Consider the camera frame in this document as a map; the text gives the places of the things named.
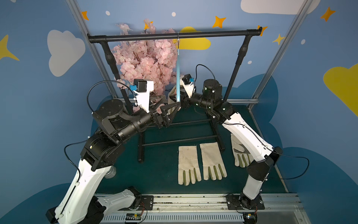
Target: clothing rack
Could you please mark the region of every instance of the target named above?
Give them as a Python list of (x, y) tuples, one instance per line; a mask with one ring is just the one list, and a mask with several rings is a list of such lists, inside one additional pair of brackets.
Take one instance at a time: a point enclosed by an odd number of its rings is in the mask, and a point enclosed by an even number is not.
[[(245, 36), (245, 39), (242, 43), (242, 46), (238, 52), (237, 60), (235, 63), (234, 70), (232, 72), (228, 87), (226, 89), (223, 101), (227, 101), (232, 86), (234, 84), (237, 72), (239, 71), (240, 65), (242, 63), (243, 58), (246, 55), (248, 50), (248, 44), (252, 36), (259, 36), (262, 32), (262, 27), (258, 29), (248, 29), (248, 30), (235, 30), (235, 31), (216, 31), (216, 32), (193, 32), (193, 33), (164, 33), (164, 34), (139, 34), (139, 35), (116, 35), (116, 36), (106, 36), (106, 35), (97, 35), (97, 36), (88, 36), (88, 40), (90, 43), (99, 43), (103, 51), (105, 53), (105, 58), (107, 63), (109, 64), (114, 77), (117, 79), (121, 79), (119, 75), (119, 71), (116, 65), (116, 60), (111, 52), (111, 49), (108, 45), (108, 42), (117, 42), (117, 41), (136, 41), (136, 40), (156, 40), (156, 39), (183, 39), (183, 38), (202, 38), (202, 37), (228, 37), (228, 36)], [(129, 114), (133, 113), (132, 104), (129, 101), (129, 97), (124, 89), (121, 89), (122, 96), (126, 103), (126, 108)], [(186, 142), (191, 140), (202, 140), (208, 138), (215, 138), (219, 145), (219, 149), (221, 152), (225, 150), (225, 146), (221, 140), (221, 136), (217, 129), (217, 123), (208, 118), (202, 121), (209, 121), (211, 129), (213, 131), (213, 135), (210, 136), (203, 136), (203, 137), (196, 137), (196, 138), (187, 138), (187, 139), (178, 139), (172, 141), (165, 141), (165, 142), (156, 142), (156, 143), (145, 143), (144, 142), (144, 133), (140, 133), (139, 135), (139, 142), (138, 142), (138, 161), (140, 163), (144, 162), (144, 147), (145, 146), (152, 146), (164, 143), (174, 143), (174, 142)], [(188, 123), (196, 123), (198, 121), (186, 121), (180, 123), (172, 123), (171, 125), (176, 124), (188, 124)]]

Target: rack leg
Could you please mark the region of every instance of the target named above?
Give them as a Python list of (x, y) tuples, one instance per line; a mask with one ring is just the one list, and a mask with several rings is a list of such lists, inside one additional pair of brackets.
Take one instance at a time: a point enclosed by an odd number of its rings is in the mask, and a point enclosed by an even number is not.
[(211, 130), (213, 131), (214, 135), (216, 135), (215, 140), (219, 145), (220, 152), (224, 152), (225, 151), (225, 145), (224, 145), (224, 142), (221, 139), (221, 135), (220, 135), (219, 130), (218, 130), (218, 123), (213, 121), (212, 119), (210, 119), (210, 126), (211, 126)]
[(139, 140), (138, 140), (138, 162), (144, 162), (144, 132), (139, 133)]

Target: work glove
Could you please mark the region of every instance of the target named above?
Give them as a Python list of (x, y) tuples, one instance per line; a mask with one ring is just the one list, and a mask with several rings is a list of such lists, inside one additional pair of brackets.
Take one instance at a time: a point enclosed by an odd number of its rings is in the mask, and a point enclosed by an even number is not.
[(178, 184), (188, 186), (201, 181), (196, 146), (179, 146)]
[(227, 177), (223, 159), (221, 158), (219, 146), (217, 142), (200, 144), (203, 158), (203, 174), (204, 180), (209, 177), (212, 180)]
[(235, 158), (235, 166), (245, 168), (252, 163), (253, 156), (233, 134), (231, 134), (231, 146)]

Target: black cable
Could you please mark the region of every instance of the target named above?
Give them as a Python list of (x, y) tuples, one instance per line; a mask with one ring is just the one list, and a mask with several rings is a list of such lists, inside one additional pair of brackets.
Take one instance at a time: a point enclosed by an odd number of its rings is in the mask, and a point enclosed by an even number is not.
[(194, 80), (194, 86), (195, 86), (195, 83), (196, 83), (196, 81), (197, 81), (197, 78), (198, 78), (198, 66), (199, 65), (201, 65), (201, 66), (204, 66), (205, 68), (207, 68), (210, 72), (211, 72), (211, 74), (213, 75), (213, 77), (214, 77), (214, 88), (215, 88), (215, 85), (216, 85), (216, 78), (215, 78), (215, 75), (214, 75), (214, 73), (208, 68), (208, 67), (206, 67), (205, 65), (202, 65), (202, 64), (197, 64), (197, 66), (195, 67), (195, 80)]
[[(68, 144), (68, 145), (66, 145), (65, 148), (63, 149), (63, 151), (65, 152), (65, 156), (67, 157), (68, 161), (69, 161), (74, 167), (76, 167), (76, 169), (77, 169), (77, 171), (78, 171), (78, 179), (77, 179), (77, 182), (79, 181), (79, 178), (81, 177), (81, 171), (79, 170), (78, 166), (77, 166), (76, 164), (74, 164), (74, 163), (72, 162), (72, 160), (68, 157), (68, 155), (67, 155), (67, 153), (66, 153), (66, 148), (67, 148), (68, 146), (80, 144), (80, 143), (83, 143), (83, 142), (86, 142), (86, 141), (87, 141), (87, 139), (84, 140), (84, 141), (82, 141), (82, 142), (76, 142), (76, 143)], [(71, 193), (69, 194), (69, 197), (68, 197), (68, 199), (67, 199), (65, 205), (63, 206), (63, 209), (62, 209), (61, 213), (59, 214), (59, 216), (60, 216), (60, 215), (63, 213), (63, 211), (65, 210), (66, 205), (67, 205), (69, 199), (71, 198), (71, 195), (72, 195), (72, 193), (73, 193), (73, 191), (74, 191), (75, 188), (76, 188), (76, 185), (73, 187)]]
[(74, 167), (76, 167), (76, 169), (77, 169), (77, 171), (78, 171), (78, 173), (79, 173), (77, 182), (79, 181), (79, 178), (81, 177), (81, 171), (79, 171), (78, 166), (77, 166), (76, 164), (74, 164), (74, 163), (72, 162), (72, 160), (68, 157), (68, 155), (67, 155), (67, 153), (66, 153), (66, 148), (67, 148), (68, 146), (71, 146), (71, 145), (81, 144), (81, 143), (83, 143), (83, 142), (86, 142), (87, 140), (88, 140), (88, 139), (86, 139), (86, 140), (84, 140), (84, 141), (82, 141), (82, 142), (76, 142), (76, 143), (72, 143), (72, 144), (66, 145), (65, 148), (63, 149), (63, 151), (65, 152), (65, 156), (67, 157), (68, 161), (69, 161)]
[[(239, 124), (239, 123), (226, 124), (226, 125), (242, 125), (243, 127), (245, 127), (245, 125)], [(299, 178), (299, 177), (303, 176), (303, 175), (306, 173), (306, 171), (308, 170), (308, 167), (310, 166), (310, 160), (309, 160), (308, 158), (303, 157), (303, 156), (287, 156), (287, 155), (283, 155), (283, 154), (277, 153), (277, 152), (275, 152), (275, 151), (269, 149), (268, 147), (266, 147), (265, 144), (262, 143), (262, 141), (257, 137), (257, 135), (256, 135), (250, 128), (248, 128), (248, 127), (246, 127), (246, 128), (247, 128), (248, 130), (250, 130), (250, 131), (253, 133), (253, 135), (258, 139), (258, 141), (259, 141), (266, 149), (270, 150), (271, 152), (276, 153), (276, 154), (278, 154), (278, 155), (280, 155), (280, 156), (286, 156), (286, 157), (291, 157), (291, 158), (302, 158), (302, 159), (306, 159), (306, 160), (307, 160), (307, 167), (306, 167), (305, 171), (303, 171), (303, 173), (302, 173), (301, 175), (298, 175), (298, 176), (292, 177), (292, 178), (273, 178), (273, 177), (270, 177), (270, 179), (292, 180), (292, 179)]]
[(90, 106), (90, 103), (89, 103), (89, 101), (88, 101), (88, 96), (89, 96), (91, 90), (93, 89), (93, 87), (97, 86), (98, 84), (104, 83), (104, 82), (115, 82), (115, 83), (119, 83), (119, 84), (121, 84), (121, 85), (124, 85), (125, 87), (127, 87), (127, 88), (132, 92), (133, 97), (135, 96), (135, 95), (134, 95), (134, 92), (133, 92), (126, 84), (123, 84), (123, 83), (121, 83), (121, 82), (114, 81), (114, 80), (104, 80), (104, 81), (98, 82), (98, 83), (94, 84), (94, 85), (89, 89), (89, 91), (88, 91), (88, 93), (87, 93), (87, 97), (86, 97), (87, 105), (88, 105), (88, 107), (90, 108), (90, 110), (91, 110), (92, 112), (94, 112), (94, 110), (93, 110), (92, 107)]

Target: glove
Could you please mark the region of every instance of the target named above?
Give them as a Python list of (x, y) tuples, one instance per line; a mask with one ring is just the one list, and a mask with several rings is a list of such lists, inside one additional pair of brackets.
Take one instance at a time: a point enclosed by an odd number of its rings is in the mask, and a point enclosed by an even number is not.
[(179, 146), (178, 184), (188, 186), (201, 181), (196, 146)]
[(223, 159), (221, 158), (219, 146), (217, 142), (200, 144), (203, 158), (203, 174), (204, 180), (209, 177), (212, 180), (227, 177)]
[(253, 156), (233, 134), (231, 134), (231, 146), (235, 158), (235, 166), (245, 168), (252, 163)]

